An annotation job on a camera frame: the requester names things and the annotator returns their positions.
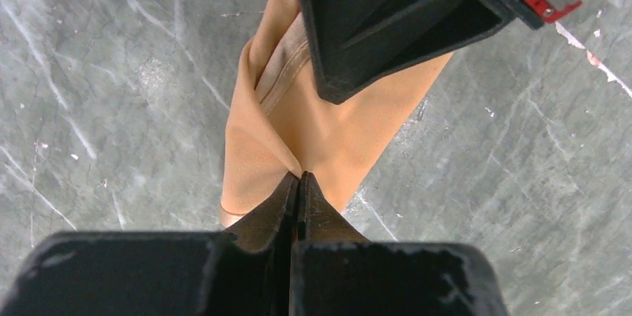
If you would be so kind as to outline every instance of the tan cloth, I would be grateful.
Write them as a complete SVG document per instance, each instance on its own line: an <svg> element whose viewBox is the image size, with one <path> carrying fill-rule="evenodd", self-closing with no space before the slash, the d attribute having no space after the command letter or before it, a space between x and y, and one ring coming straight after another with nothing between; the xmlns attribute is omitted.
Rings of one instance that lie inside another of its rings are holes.
<svg viewBox="0 0 632 316"><path fill-rule="evenodd" d="M448 59L397 72L334 105L317 96L299 0L269 0L239 61L226 126L222 224L258 206L288 171L313 172L342 211Z"/></svg>

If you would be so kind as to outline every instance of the scratched floor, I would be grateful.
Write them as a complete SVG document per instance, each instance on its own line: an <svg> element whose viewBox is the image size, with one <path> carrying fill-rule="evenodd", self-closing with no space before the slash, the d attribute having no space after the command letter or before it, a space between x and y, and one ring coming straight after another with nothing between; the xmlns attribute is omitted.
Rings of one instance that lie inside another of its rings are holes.
<svg viewBox="0 0 632 316"><path fill-rule="evenodd" d="M57 230L219 229L265 0L0 0L0 297ZM632 315L632 0L459 51L345 216L481 248L513 315Z"/></svg>

